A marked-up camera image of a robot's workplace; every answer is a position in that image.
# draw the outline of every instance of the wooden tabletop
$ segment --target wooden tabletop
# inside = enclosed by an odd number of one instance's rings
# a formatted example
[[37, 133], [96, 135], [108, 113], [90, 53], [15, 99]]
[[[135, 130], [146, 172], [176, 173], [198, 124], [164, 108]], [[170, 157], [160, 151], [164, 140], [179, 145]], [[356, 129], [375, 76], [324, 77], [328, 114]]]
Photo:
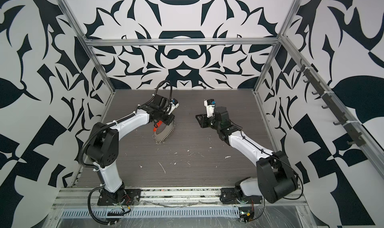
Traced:
[[[104, 122], [130, 114], [148, 101], [152, 90], [117, 90]], [[159, 91], [168, 97], [169, 91]], [[230, 119], [250, 138], [272, 149], [255, 97], [250, 89], [176, 90], [180, 103], [174, 110], [175, 130], [164, 143], [152, 139], [153, 123], [132, 131], [119, 143], [118, 171], [126, 186], [225, 186], [245, 177], [256, 177], [256, 167], [242, 153], [218, 138], [216, 130], [202, 129], [195, 118], [206, 113], [203, 101], [214, 99], [225, 106]], [[95, 172], [85, 168], [77, 187], [96, 187]]]

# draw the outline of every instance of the zip tie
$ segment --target zip tie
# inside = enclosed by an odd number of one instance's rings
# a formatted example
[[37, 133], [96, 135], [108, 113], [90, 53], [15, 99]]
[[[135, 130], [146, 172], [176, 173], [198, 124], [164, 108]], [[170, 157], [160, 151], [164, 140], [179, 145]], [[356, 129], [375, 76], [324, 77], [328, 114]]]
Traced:
[[360, 123], [358, 120], [347, 120], [343, 126], [345, 126], [346, 124], [349, 124], [349, 123]]
[[333, 91], [324, 91], [323, 94], [320, 97], [322, 98], [327, 93], [334, 93], [334, 92]]

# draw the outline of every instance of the patterned backdrop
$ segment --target patterned backdrop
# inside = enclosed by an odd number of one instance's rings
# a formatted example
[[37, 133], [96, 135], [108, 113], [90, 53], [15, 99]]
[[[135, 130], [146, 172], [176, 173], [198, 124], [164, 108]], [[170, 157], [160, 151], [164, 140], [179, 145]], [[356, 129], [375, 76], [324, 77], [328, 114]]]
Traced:
[[293, 0], [67, 1], [89, 38], [137, 39], [276, 37]]
[[45, 218], [110, 92], [55, 0], [0, 0], [0, 223]]
[[[91, 39], [276, 37], [293, 0], [67, 0]], [[117, 89], [253, 88], [270, 45], [97, 47]]]
[[253, 88], [272, 45], [108, 46], [95, 53], [116, 89]]
[[[383, 147], [384, 4], [303, 0], [289, 39]], [[382, 227], [384, 180], [281, 48], [259, 94], [319, 225]]]

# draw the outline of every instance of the metal chain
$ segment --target metal chain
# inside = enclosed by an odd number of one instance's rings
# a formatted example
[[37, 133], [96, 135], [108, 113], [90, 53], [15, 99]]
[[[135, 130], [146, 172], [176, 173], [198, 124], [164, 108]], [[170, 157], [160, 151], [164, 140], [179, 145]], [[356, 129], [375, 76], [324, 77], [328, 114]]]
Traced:
[[170, 137], [170, 135], [172, 135], [172, 132], [173, 130], [175, 129], [175, 126], [176, 126], [176, 123], [174, 122], [173, 124], [173, 127], [172, 127], [172, 130], [170, 130], [170, 132], [166, 135], [166, 137], [164, 137], [164, 139], [162, 140], [156, 140], [156, 137], [154, 137], [155, 135], [152, 136], [152, 138], [155, 140], [156, 144], [160, 145], [163, 141], [165, 141], [166, 139], [168, 139]]

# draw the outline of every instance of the orange clip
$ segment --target orange clip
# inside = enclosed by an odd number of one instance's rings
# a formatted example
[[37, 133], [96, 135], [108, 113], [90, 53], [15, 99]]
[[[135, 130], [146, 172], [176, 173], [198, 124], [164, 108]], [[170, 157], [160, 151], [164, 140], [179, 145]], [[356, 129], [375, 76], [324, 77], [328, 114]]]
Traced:
[[161, 125], [162, 123], [163, 123], [162, 121], [159, 121], [159, 122], [156, 124], [157, 128], [159, 128], [160, 125]]

